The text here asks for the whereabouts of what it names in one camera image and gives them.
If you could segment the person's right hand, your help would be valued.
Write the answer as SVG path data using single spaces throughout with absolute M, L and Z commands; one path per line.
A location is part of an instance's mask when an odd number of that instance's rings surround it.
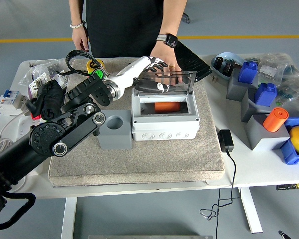
M 72 40 L 77 50 L 89 52 L 88 35 L 84 26 L 72 29 Z

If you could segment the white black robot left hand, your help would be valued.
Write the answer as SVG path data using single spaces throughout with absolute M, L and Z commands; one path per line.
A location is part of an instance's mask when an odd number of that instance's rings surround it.
M 143 56 L 126 66 L 114 76 L 109 76 L 109 84 L 113 88 L 115 95 L 113 100 L 121 98 L 126 88 L 132 86 L 134 78 L 137 78 L 143 71 L 163 70 L 168 65 L 158 57 Z

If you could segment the person's left hand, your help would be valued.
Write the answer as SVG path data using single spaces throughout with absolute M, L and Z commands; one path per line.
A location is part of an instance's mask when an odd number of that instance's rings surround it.
M 159 71 L 182 71 L 177 63 L 174 49 L 166 45 L 163 41 L 156 42 L 150 56 L 159 58 L 167 64 L 167 67 L 163 67 L 163 69 Z

